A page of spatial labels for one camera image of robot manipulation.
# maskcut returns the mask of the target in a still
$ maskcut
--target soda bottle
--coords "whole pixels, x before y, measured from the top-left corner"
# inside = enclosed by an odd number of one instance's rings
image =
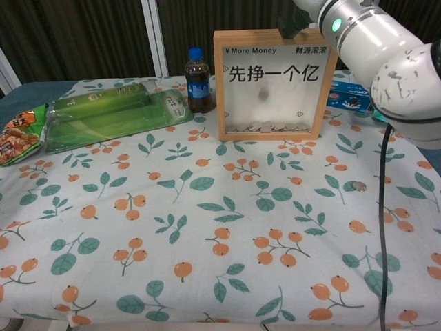
[[[190,109],[192,112],[205,113],[213,108],[213,100],[209,89],[209,68],[202,56],[200,47],[188,50],[189,62],[185,65],[185,78]]]

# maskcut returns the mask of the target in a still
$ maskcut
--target white robotic arm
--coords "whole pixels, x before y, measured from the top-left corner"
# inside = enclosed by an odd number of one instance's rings
[[[294,0],[373,104],[414,145],[441,148],[441,42],[424,45],[372,0]]]

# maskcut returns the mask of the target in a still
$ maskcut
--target curtain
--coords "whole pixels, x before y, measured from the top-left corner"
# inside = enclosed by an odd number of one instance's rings
[[[0,47],[22,83],[154,76],[140,0],[1,0]]]
[[[182,75],[189,47],[200,46],[214,74],[216,30],[276,28],[292,0],[157,0],[170,75]]]
[[[441,38],[440,0],[381,0],[380,7],[423,42]]]

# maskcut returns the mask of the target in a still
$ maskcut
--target bottle cap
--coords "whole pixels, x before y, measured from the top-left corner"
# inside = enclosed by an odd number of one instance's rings
[[[200,47],[191,47],[188,50],[188,58],[191,61],[198,61],[202,59],[202,48]]]

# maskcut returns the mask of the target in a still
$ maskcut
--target floral tablecloth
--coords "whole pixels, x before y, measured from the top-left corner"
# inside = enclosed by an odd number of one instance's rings
[[[384,126],[333,108],[317,141],[216,126],[213,111],[0,169],[0,316],[378,325]],[[439,330],[441,179],[400,133],[387,152],[387,321]]]

